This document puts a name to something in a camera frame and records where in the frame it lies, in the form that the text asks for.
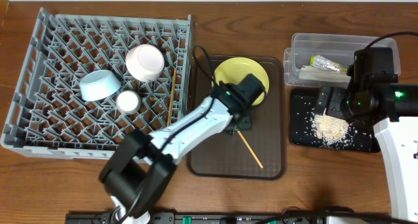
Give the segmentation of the white bowl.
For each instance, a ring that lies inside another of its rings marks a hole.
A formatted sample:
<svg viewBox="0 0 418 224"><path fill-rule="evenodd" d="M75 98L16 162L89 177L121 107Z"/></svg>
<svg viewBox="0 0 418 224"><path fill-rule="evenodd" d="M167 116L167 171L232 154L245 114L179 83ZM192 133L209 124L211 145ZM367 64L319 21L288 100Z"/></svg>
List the white bowl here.
<svg viewBox="0 0 418 224"><path fill-rule="evenodd" d="M162 53L150 44L141 44L130 49L125 63L129 74L141 82L157 80L165 66Z"/></svg>

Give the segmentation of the yellow plate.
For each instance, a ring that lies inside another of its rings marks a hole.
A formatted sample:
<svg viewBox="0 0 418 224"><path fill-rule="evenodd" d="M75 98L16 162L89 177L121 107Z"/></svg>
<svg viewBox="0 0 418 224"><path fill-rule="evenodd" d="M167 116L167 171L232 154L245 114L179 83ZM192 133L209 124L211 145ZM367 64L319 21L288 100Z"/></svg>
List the yellow plate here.
<svg viewBox="0 0 418 224"><path fill-rule="evenodd" d="M215 69L218 99L230 108L257 108L266 99L270 83L262 65L248 57L232 57Z"/></svg>

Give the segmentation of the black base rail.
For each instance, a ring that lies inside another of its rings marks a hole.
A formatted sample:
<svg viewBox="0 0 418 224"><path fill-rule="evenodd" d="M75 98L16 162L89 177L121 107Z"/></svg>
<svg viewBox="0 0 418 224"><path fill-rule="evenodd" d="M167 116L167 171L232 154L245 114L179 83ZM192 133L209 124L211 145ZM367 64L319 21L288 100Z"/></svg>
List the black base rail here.
<svg viewBox="0 0 418 224"><path fill-rule="evenodd" d="M276 215L252 214L174 214L160 212L126 219L125 223L144 224L332 224L332 223L411 223L385 214L355 213L347 210L287 210Z"/></svg>

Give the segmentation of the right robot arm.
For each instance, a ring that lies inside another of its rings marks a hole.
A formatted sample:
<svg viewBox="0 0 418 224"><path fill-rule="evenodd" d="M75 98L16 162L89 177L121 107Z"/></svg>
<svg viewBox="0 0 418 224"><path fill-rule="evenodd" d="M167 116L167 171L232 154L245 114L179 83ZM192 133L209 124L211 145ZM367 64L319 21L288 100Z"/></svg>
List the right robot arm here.
<svg viewBox="0 0 418 224"><path fill-rule="evenodd" d="M314 112L371 128L383 156L395 219L417 221L417 85L401 84L391 48L354 53L346 88L322 86Z"/></svg>

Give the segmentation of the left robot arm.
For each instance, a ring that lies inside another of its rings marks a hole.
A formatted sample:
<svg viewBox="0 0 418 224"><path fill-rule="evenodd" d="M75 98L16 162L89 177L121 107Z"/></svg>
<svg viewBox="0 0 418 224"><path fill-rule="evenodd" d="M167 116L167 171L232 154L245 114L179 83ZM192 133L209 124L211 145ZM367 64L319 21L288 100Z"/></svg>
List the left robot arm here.
<svg viewBox="0 0 418 224"><path fill-rule="evenodd" d="M238 121L264 93L263 83L247 74L238 84L215 84L209 96L176 123L147 135L131 131L99 175L116 203L111 222L138 223L161 198L182 158Z"/></svg>

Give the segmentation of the white paper cup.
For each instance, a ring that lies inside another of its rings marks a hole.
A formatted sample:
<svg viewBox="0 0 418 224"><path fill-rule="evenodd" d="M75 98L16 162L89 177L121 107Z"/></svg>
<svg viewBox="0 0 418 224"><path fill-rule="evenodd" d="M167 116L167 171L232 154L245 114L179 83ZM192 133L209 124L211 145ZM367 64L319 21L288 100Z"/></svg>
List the white paper cup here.
<svg viewBox="0 0 418 224"><path fill-rule="evenodd" d="M141 98L135 91L125 90L117 96L116 106L122 114L134 114L140 109Z"/></svg>

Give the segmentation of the light blue bowl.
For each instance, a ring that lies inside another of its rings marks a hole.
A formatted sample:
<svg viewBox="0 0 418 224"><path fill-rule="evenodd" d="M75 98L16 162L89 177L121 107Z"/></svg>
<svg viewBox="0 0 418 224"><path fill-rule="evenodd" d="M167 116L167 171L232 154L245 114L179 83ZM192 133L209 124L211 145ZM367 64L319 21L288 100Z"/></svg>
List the light blue bowl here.
<svg viewBox="0 0 418 224"><path fill-rule="evenodd" d="M110 70L91 72L80 81L80 92L85 101L98 101L113 95L121 88L121 82Z"/></svg>

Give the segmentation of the clear plastic bin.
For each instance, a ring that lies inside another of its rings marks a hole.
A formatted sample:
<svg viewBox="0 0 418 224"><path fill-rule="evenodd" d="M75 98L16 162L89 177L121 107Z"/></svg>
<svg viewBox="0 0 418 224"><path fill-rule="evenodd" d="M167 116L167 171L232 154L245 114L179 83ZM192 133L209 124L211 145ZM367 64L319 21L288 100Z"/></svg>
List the clear plastic bin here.
<svg viewBox="0 0 418 224"><path fill-rule="evenodd" d="M354 62L354 52L365 48L375 37L335 35L321 33L295 33L291 47L286 48L283 57L284 82L288 86L319 87L322 85L345 88L349 82L322 82L303 80L299 72L303 66L310 66L311 56L321 55L343 65Z"/></svg>

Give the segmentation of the green snack wrapper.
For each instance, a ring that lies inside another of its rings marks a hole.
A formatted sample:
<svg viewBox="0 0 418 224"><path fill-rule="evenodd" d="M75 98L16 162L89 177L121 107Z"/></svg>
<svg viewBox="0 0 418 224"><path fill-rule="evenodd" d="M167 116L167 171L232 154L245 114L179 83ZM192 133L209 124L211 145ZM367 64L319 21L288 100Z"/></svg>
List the green snack wrapper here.
<svg viewBox="0 0 418 224"><path fill-rule="evenodd" d="M347 72L347 66L331 61L321 55L311 56L310 65L323 71Z"/></svg>

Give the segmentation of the brown serving tray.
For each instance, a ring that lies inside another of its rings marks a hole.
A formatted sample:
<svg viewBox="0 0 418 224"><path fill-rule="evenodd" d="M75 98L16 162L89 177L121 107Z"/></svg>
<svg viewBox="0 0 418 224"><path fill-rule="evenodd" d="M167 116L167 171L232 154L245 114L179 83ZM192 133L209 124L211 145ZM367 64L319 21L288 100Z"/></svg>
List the brown serving tray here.
<svg viewBox="0 0 418 224"><path fill-rule="evenodd" d="M285 88L283 64L273 57L253 57L269 79L266 101L251 111L252 129L244 138L260 160L260 167L237 133L216 134L187 155L187 167L196 176L277 180L287 168Z"/></svg>

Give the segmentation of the grey plastic dishwasher rack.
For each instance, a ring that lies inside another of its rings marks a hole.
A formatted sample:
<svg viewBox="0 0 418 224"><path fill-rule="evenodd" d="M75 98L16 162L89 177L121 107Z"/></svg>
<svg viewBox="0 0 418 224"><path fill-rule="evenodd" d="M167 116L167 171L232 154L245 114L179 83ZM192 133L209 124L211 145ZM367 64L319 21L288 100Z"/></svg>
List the grey plastic dishwasher rack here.
<svg viewBox="0 0 418 224"><path fill-rule="evenodd" d="M193 26L191 19L52 15L40 9L1 133L2 147L26 157L108 159L126 134L167 126L174 69L171 123L187 114ZM128 51L151 44L163 54L161 76L149 83L132 77ZM85 101L81 79L110 70L121 90L139 94L138 112L122 114L116 96Z"/></svg>

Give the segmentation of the wooden chopstick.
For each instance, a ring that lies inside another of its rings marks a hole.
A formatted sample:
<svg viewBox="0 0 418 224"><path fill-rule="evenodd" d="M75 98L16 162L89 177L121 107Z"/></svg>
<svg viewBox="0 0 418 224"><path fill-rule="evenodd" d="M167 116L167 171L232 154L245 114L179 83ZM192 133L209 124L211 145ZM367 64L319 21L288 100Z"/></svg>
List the wooden chopstick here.
<svg viewBox="0 0 418 224"><path fill-rule="evenodd" d="M258 166L263 169L264 166L261 163L261 161L259 160L259 158L257 157L257 155L255 154L255 152L253 151L252 147L250 146L250 144L248 143L248 141L246 140L246 138L244 137L244 135L241 133L241 131L237 131L239 137L241 138L241 140L243 141L243 143L246 145L246 148L249 150L250 154L253 156L254 160L257 162Z"/></svg>
<svg viewBox="0 0 418 224"><path fill-rule="evenodd" d="M172 108L173 108L175 86L176 86L176 74L177 74L177 69L174 69L173 77L172 77L171 92L170 92L170 102L169 102L169 112L168 112L168 118L167 118L167 126L169 126L171 124Z"/></svg>

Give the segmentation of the food scraps pile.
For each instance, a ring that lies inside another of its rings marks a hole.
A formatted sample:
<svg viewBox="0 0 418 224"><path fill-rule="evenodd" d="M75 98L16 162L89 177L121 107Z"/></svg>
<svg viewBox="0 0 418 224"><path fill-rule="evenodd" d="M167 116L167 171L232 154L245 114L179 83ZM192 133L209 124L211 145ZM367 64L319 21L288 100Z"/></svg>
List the food scraps pile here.
<svg viewBox="0 0 418 224"><path fill-rule="evenodd" d="M327 115L314 114L311 123L314 135L326 145L342 142L349 129L345 120Z"/></svg>

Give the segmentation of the black tray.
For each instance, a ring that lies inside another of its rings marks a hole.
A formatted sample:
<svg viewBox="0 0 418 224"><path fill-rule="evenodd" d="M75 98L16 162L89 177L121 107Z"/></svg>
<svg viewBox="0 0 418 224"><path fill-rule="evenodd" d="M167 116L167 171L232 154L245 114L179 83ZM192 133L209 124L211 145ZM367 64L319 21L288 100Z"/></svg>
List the black tray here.
<svg viewBox="0 0 418 224"><path fill-rule="evenodd" d="M290 96L290 142L295 145L332 150L377 153L380 151L373 131L350 124L337 142L329 144L316 136L314 107L319 90L317 88L295 88Z"/></svg>

